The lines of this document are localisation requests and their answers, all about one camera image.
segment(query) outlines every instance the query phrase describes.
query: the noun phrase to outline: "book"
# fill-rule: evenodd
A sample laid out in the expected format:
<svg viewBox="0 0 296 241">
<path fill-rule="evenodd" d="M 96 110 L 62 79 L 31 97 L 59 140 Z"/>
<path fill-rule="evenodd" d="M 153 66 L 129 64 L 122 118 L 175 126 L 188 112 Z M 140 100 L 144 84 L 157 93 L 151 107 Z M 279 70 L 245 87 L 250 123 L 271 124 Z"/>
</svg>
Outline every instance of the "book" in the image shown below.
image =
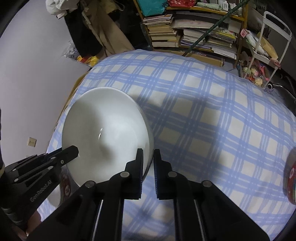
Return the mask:
<svg viewBox="0 0 296 241">
<path fill-rule="evenodd" d="M 170 28 L 164 28 L 163 30 L 156 30 L 156 31 L 150 31 L 148 30 L 148 32 L 150 34 L 158 34 L 158 33 L 173 33 L 174 30 L 170 29 Z"/>
<path fill-rule="evenodd" d="M 207 31 L 207 29 L 199 29 L 199 32 L 205 33 Z M 220 29 L 214 29 L 213 31 L 211 31 L 209 33 L 209 35 L 211 37 L 229 42 L 229 43 L 233 43 L 236 40 L 236 35 L 234 33 L 231 33 L 230 31 L 228 31 L 226 29 L 227 32 L 223 32 L 223 30 Z"/>
<path fill-rule="evenodd" d="M 198 39 L 204 34 L 202 32 L 192 31 L 192 30 L 189 30 L 189 29 L 184 29 L 183 33 L 186 36 L 191 36 L 191 37 L 198 38 Z"/>
<path fill-rule="evenodd" d="M 146 17 L 143 19 L 143 22 L 145 21 L 150 21 L 150 20 L 158 20 L 158 19 L 171 19 L 173 17 L 172 14 L 166 14 L 166 15 L 159 15 L 159 16 L 154 16 L 154 17 Z"/>
<path fill-rule="evenodd" d="M 193 37 L 191 37 L 191 36 L 187 36 L 187 35 L 184 35 L 184 36 L 183 36 L 183 39 L 186 39 L 186 40 L 192 41 L 193 43 L 195 43 L 195 42 L 198 40 L 198 38 L 193 38 Z"/>
<path fill-rule="evenodd" d="M 232 44 L 225 42 L 225 41 L 221 41 L 218 39 L 214 39 L 214 38 L 209 38 L 206 43 L 208 44 L 212 44 L 212 45 L 216 45 L 216 46 L 225 46 L 225 47 L 229 47 L 231 48 Z"/>
<path fill-rule="evenodd" d="M 220 54 L 220 55 L 223 55 L 223 56 L 226 56 L 228 58 L 233 58 L 233 59 L 237 59 L 237 55 L 235 53 L 231 53 L 229 51 L 226 51 L 226 50 L 221 50 L 221 49 L 218 49 L 218 48 L 212 48 L 212 51 L 216 54 Z"/>
<path fill-rule="evenodd" d="M 179 42 L 181 36 L 180 35 L 176 35 L 176 39 L 168 39 L 168 42 Z"/>
<path fill-rule="evenodd" d="M 190 47 L 193 43 L 188 42 L 188 41 L 182 39 L 182 40 L 180 41 L 180 44 L 181 44 L 181 46 Z M 200 45 L 200 44 L 197 44 L 195 47 L 196 47 L 196 48 L 204 48 L 202 44 L 201 44 L 201 45 Z"/>
<path fill-rule="evenodd" d="M 151 35 L 151 39 L 152 40 L 178 40 L 177 36 L 175 36 L 174 34 L 170 35 Z"/>
<path fill-rule="evenodd" d="M 182 41 L 180 42 L 180 47 L 189 48 L 192 44 L 185 44 Z M 204 46 L 195 46 L 193 49 L 203 50 L 203 51 L 212 51 L 211 48 L 205 48 Z"/>
<path fill-rule="evenodd" d="M 220 49 L 220 50 L 227 51 L 227 52 L 234 53 L 234 54 L 237 53 L 237 48 L 235 46 L 226 47 L 226 46 L 222 46 L 222 45 L 218 46 L 218 45 L 208 44 L 208 43 L 204 43 L 204 46 L 210 47 L 210 48 L 215 48 L 215 49 Z"/>
<path fill-rule="evenodd" d="M 161 30 L 163 28 L 170 28 L 171 26 L 169 24 L 160 24 L 160 25 L 156 25 L 156 26 L 147 26 L 147 28 L 149 30 Z"/>
<path fill-rule="evenodd" d="M 176 11 L 176 14 L 174 16 L 175 19 L 185 18 L 185 19 L 195 19 L 195 20 L 201 20 L 206 21 L 210 23 L 215 23 L 217 20 L 222 18 L 222 15 L 215 14 L 215 13 L 204 13 L 204 12 L 191 12 L 191 11 Z M 240 33 L 240 27 L 241 22 L 238 22 L 236 20 L 233 20 L 231 18 L 227 18 L 223 20 L 224 24 L 219 24 L 220 27 L 224 27 L 228 29 L 229 31 Z"/>
<path fill-rule="evenodd" d="M 172 23 L 172 28 L 206 28 L 212 27 L 213 23 L 198 21 L 198 20 L 188 20 L 188 19 L 176 19 Z"/>
<path fill-rule="evenodd" d="M 152 42 L 153 47 L 179 47 L 178 42 L 168 42 L 166 40 Z"/>
<path fill-rule="evenodd" d="M 150 36 L 157 36 L 157 35 L 170 35 L 170 34 L 173 34 L 173 35 L 176 35 L 177 34 L 177 31 L 171 31 L 169 33 L 164 33 L 164 32 L 161 32 L 161 33 L 149 33 Z"/>
<path fill-rule="evenodd" d="M 158 20 L 158 21 L 152 21 L 152 22 L 150 22 L 150 21 L 149 22 L 143 22 L 143 24 L 145 24 L 147 26 L 155 26 L 157 24 L 163 25 L 164 23 L 170 24 L 170 23 L 172 23 L 172 21 L 173 21 L 173 19 L 171 19 L 171 20 Z"/>
</svg>

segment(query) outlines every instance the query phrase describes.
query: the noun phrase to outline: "wooden shelf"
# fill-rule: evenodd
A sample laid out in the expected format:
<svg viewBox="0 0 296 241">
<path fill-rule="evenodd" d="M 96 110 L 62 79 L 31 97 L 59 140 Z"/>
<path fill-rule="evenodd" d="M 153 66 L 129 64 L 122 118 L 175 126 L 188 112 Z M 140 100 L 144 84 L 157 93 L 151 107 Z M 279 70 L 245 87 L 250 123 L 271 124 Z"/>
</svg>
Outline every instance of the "wooden shelf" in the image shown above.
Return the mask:
<svg viewBox="0 0 296 241">
<path fill-rule="evenodd" d="M 227 12 L 226 11 L 219 11 L 219 10 L 214 10 L 214 9 L 210 9 L 210 8 L 204 8 L 204 7 L 198 7 L 198 6 L 193 6 L 193 7 L 167 7 L 166 10 L 194 10 L 194 11 L 201 11 L 201 12 L 211 12 L 211 13 L 216 13 L 216 14 L 220 14 L 220 15 L 226 15 Z M 244 18 L 231 14 L 230 15 L 231 18 L 237 19 L 241 22 L 244 22 Z"/>
</svg>

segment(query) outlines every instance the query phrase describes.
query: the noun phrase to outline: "hanging clothes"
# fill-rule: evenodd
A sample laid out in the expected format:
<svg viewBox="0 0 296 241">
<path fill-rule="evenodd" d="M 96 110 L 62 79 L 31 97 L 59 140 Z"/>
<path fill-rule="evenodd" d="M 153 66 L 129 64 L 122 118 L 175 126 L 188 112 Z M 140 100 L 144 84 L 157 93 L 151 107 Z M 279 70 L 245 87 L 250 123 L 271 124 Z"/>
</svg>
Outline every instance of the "hanging clothes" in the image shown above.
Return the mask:
<svg viewBox="0 0 296 241">
<path fill-rule="evenodd" d="M 50 14 L 55 15 L 58 19 L 67 15 L 68 12 L 72 12 L 78 8 L 79 0 L 46 0 L 46 9 Z"/>
<path fill-rule="evenodd" d="M 102 9 L 98 0 L 92 0 L 84 12 L 91 23 L 89 27 L 103 45 L 103 49 L 97 55 L 100 60 L 113 54 L 134 50 L 124 33 Z"/>
<path fill-rule="evenodd" d="M 84 24 L 80 8 L 68 13 L 64 18 L 72 40 L 82 57 L 96 56 L 103 46 Z"/>
</svg>

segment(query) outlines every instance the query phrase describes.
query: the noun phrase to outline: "screw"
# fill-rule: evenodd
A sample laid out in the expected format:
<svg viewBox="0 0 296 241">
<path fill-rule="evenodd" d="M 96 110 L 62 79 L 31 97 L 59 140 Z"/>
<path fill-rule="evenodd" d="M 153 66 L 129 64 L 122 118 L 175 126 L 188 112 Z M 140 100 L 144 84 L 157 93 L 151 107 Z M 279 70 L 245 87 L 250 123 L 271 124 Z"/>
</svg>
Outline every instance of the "screw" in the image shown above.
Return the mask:
<svg viewBox="0 0 296 241">
<path fill-rule="evenodd" d="M 121 177 L 128 177 L 129 176 L 129 172 L 122 172 L 122 173 L 120 173 L 120 176 Z"/>
<path fill-rule="evenodd" d="M 87 188 L 91 188 L 91 187 L 93 187 L 93 186 L 94 186 L 94 181 L 87 181 L 87 182 L 85 183 L 85 186 L 86 186 Z"/>
<path fill-rule="evenodd" d="M 202 182 L 202 185 L 206 188 L 209 188 L 212 185 L 211 181 L 205 180 Z"/>
<path fill-rule="evenodd" d="M 176 172 L 169 172 L 168 173 L 168 176 L 169 177 L 176 177 L 177 176 L 177 173 Z"/>
</svg>

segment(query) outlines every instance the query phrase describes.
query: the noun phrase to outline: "white cart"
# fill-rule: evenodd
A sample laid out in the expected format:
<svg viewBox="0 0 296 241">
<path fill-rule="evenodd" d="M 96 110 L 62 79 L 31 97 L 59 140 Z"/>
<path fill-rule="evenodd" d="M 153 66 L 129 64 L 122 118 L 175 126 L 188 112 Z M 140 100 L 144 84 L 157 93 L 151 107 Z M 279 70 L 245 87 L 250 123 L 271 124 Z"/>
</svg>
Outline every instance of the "white cart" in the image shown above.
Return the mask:
<svg viewBox="0 0 296 241">
<path fill-rule="evenodd" d="M 272 29 L 274 29 L 275 31 L 277 31 L 280 35 L 282 35 L 288 42 L 286 44 L 286 47 L 284 49 L 284 52 L 279 60 L 279 63 L 281 63 L 281 61 L 283 60 L 285 54 L 286 54 L 286 51 L 288 49 L 288 46 L 290 44 L 290 41 L 292 39 L 292 33 L 290 31 L 290 29 L 288 28 L 288 26 L 282 21 L 280 20 L 277 16 L 273 15 L 272 13 L 268 12 L 268 11 L 265 11 L 263 16 L 258 13 L 257 11 L 255 11 L 255 16 L 257 18 L 257 21 L 258 22 L 261 22 L 262 23 L 262 28 L 261 28 L 261 32 L 260 32 L 260 37 L 259 37 L 259 41 L 256 45 L 256 48 L 255 48 L 255 51 L 253 50 L 253 47 L 249 44 L 249 48 L 251 50 L 251 53 L 252 53 L 252 60 L 249 64 L 249 67 L 248 67 L 248 71 L 245 73 L 244 75 L 244 79 L 246 78 L 247 76 L 247 73 L 249 72 L 253 62 L 254 62 L 254 59 L 258 59 L 260 61 L 262 61 L 263 63 L 265 64 L 268 64 L 269 66 L 273 67 L 274 68 L 274 71 L 272 72 L 269 80 L 265 83 L 265 85 L 263 86 L 263 88 L 265 88 L 268 84 L 268 82 L 271 80 L 271 78 L 273 77 L 273 75 L 275 74 L 275 72 L 277 71 L 278 67 L 276 67 L 267 57 L 263 56 L 263 55 L 260 55 L 260 54 L 257 54 L 257 51 L 258 51 L 258 48 L 259 48 L 259 44 L 261 42 L 261 39 L 262 39 L 262 35 L 263 35 L 263 30 L 264 30 L 264 27 L 265 25 L 271 27 Z M 267 15 L 270 15 L 272 16 L 273 18 L 277 19 L 278 21 L 280 21 L 287 29 L 288 29 L 288 33 L 286 33 L 284 30 L 282 30 L 279 26 L 277 26 L 275 23 L 273 23 L 272 21 L 268 20 L 266 18 Z"/>
</svg>

